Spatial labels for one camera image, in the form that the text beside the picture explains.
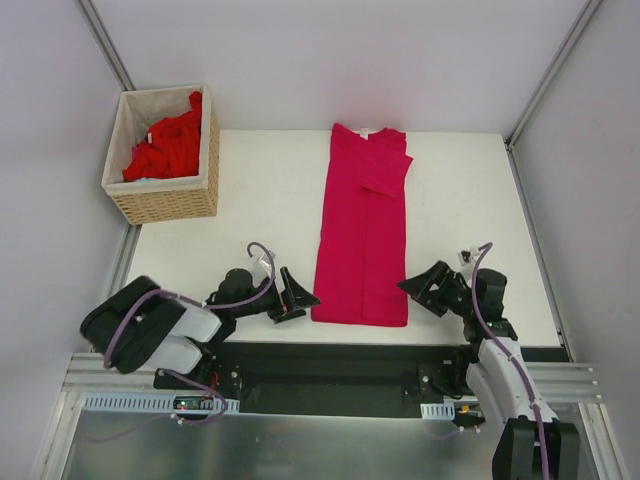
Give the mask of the magenta t shirt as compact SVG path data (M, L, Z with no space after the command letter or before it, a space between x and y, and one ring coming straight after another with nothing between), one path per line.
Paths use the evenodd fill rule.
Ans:
M314 294L319 323L404 327L406 177L412 157L403 132L331 132Z

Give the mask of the wicker laundry basket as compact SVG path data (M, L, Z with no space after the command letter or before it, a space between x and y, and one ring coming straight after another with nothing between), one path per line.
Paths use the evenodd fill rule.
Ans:
M189 95L194 91L202 94L199 173L125 182L122 171L132 161L132 148L158 121L190 110ZM214 216L218 203L219 135L211 92L204 84L125 91L119 98L101 186L132 225Z

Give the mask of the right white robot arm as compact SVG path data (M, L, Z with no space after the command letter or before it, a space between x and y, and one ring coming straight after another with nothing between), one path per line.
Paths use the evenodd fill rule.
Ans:
M442 317L463 320L470 358L450 369L452 387L474 394L484 417L502 427L491 463L494 479L576 479L581 440L536 387L518 337L503 316L507 277L473 267L471 279L438 261L398 287L413 301Z

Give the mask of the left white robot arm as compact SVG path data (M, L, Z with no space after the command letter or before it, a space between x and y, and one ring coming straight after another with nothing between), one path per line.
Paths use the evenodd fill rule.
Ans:
M211 377L205 351L234 333L239 319L266 314L278 324L321 304L286 267L280 275L281 291L272 277L255 285L250 271L232 269L201 306L140 276L91 311L80 334L107 368L129 374L143 366L167 367L188 388L199 389Z

